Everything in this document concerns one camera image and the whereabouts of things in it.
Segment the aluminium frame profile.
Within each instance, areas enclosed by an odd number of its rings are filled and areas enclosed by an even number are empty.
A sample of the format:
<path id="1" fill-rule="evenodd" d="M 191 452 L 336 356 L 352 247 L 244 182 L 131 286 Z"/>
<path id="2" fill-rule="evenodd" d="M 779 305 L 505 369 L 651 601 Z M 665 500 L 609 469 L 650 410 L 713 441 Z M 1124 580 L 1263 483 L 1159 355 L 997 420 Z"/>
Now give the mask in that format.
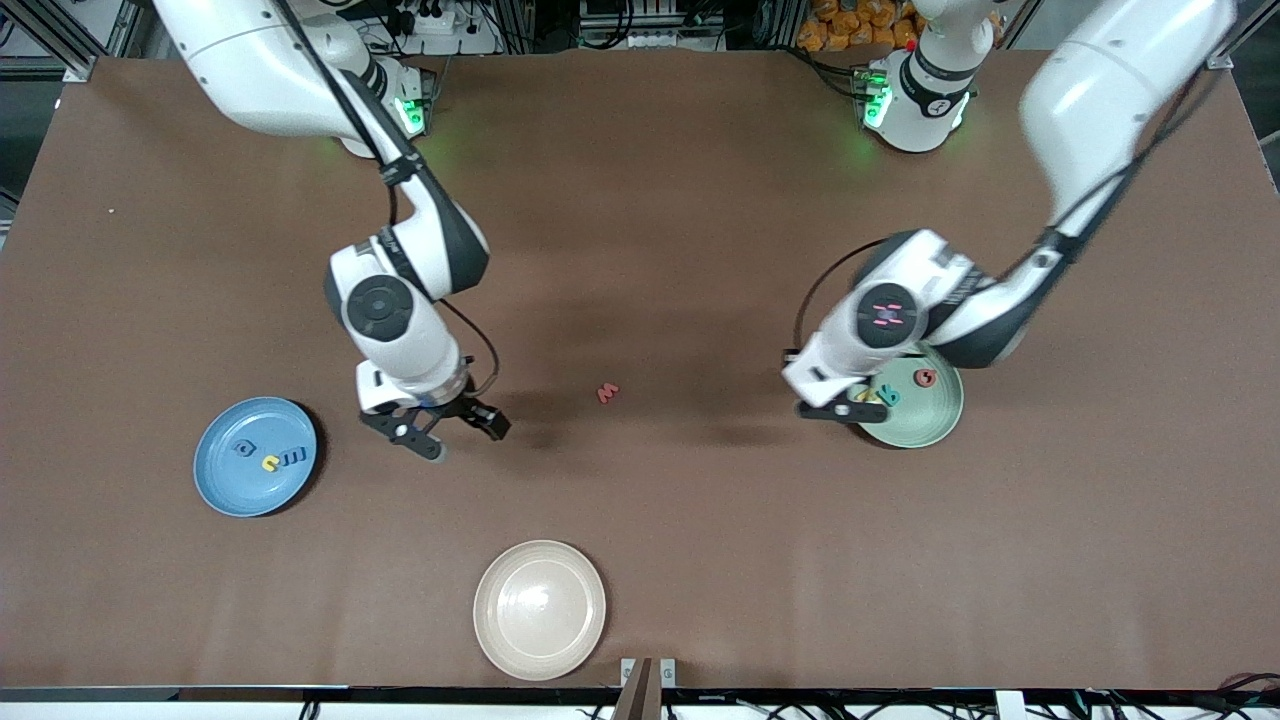
<path id="1" fill-rule="evenodd" d="M 1245 18 L 1233 26 L 1222 37 L 1219 46 L 1206 59 L 1204 67 L 1208 70 L 1228 70 L 1234 67 L 1231 54 L 1256 32 L 1258 22 Z"/>
<path id="2" fill-rule="evenodd" d="M 83 83 L 129 54 L 146 18 L 132 0 L 0 0 L 0 81 Z"/>

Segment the green plate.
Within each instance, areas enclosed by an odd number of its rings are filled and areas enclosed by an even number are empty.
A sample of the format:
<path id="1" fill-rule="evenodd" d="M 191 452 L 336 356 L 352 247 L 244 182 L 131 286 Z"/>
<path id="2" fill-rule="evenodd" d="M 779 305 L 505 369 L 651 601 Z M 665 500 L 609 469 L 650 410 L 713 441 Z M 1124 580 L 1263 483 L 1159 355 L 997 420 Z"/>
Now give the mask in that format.
<path id="1" fill-rule="evenodd" d="M 913 382 L 913 373 L 924 366 L 940 373 L 940 382 L 931 388 L 920 388 Z M 878 424 L 860 424 L 874 441 L 893 448 L 924 448 L 941 442 L 959 424 L 963 415 L 965 392 L 960 372 L 928 345 L 918 343 L 881 368 L 868 386 L 878 389 L 890 384 L 902 396 L 896 407 L 888 409 L 888 419 Z"/>

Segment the metal table edge bracket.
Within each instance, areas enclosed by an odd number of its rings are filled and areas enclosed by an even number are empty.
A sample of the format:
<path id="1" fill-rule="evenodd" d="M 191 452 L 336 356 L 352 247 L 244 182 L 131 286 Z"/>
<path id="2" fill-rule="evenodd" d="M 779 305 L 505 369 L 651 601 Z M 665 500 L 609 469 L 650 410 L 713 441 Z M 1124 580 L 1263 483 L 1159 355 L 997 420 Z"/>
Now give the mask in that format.
<path id="1" fill-rule="evenodd" d="M 625 659 L 622 665 L 623 685 L 611 720 L 676 720 L 663 696 L 677 687 L 676 661 Z"/>

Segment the black base connector box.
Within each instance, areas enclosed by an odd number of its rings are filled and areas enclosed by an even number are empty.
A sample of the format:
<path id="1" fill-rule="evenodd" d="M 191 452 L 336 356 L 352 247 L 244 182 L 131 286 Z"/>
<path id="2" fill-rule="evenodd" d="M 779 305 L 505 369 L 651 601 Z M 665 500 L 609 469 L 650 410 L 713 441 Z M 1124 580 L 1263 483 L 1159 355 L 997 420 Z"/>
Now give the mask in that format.
<path id="1" fill-rule="evenodd" d="M 888 73 L 881 67 L 852 68 L 850 90 L 854 106 L 868 129 L 881 129 L 893 101 L 893 88 Z"/>
<path id="2" fill-rule="evenodd" d="M 435 70 L 402 67 L 390 106 L 410 138 L 429 133 L 438 97 L 438 85 L 439 74 Z"/>

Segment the beige plate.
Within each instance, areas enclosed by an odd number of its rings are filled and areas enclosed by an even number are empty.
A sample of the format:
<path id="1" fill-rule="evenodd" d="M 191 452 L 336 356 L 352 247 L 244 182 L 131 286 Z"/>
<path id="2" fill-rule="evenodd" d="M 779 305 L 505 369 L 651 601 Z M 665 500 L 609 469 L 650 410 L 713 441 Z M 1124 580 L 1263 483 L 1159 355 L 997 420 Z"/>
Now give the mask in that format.
<path id="1" fill-rule="evenodd" d="M 531 539 L 499 553 L 474 596 L 474 632 L 490 664 L 521 682 L 566 676 L 595 651 L 607 620 L 600 573 L 571 544 Z"/>

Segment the grey equipment box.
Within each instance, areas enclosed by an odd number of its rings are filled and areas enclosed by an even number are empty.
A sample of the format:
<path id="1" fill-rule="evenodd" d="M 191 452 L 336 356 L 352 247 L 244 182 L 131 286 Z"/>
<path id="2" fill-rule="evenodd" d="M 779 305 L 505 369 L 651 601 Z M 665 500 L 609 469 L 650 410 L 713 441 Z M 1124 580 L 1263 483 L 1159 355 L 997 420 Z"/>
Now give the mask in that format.
<path id="1" fill-rule="evenodd" d="M 581 47 L 714 51 L 724 40 L 724 0 L 577 0 Z"/>

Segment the orange bag pile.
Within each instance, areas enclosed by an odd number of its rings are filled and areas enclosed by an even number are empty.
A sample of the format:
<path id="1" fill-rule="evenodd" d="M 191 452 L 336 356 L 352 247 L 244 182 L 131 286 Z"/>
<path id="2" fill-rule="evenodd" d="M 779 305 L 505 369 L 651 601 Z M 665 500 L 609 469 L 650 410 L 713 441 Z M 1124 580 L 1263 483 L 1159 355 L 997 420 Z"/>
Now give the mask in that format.
<path id="1" fill-rule="evenodd" d="M 913 49 L 927 24 L 911 0 L 806 1 L 795 44 L 809 53 L 873 44 Z"/>

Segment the blue plate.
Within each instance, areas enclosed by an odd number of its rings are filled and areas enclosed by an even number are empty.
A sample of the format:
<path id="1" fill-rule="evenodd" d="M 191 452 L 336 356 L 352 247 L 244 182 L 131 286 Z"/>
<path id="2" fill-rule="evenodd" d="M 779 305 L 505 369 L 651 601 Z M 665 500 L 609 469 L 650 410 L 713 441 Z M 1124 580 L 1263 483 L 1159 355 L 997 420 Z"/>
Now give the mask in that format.
<path id="1" fill-rule="evenodd" d="M 251 457 L 232 452 L 232 443 L 248 439 L 257 446 Z M 262 459 L 293 447 L 306 447 L 307 460 L 268 473 Z M 221 411 L 205 429 L 195 448 L 192 475 L 204 502 L 229 518 L 274 514 L 298 498 L 320 461 L 320 437 L 310 414 L 280 397 L 239 401 Z"/>

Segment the white power strip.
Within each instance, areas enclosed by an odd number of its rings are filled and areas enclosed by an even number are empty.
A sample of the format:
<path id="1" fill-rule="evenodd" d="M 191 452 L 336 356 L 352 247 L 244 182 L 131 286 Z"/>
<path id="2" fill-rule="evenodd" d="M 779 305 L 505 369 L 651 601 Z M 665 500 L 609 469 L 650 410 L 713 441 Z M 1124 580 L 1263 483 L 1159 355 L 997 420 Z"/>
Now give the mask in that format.
<path id="1" fill-rule="evenodd" d="M 387 26 L 406 55 L 494 55 L 506 50 L 495 22 L 483 0 L 396 0 Z"/>

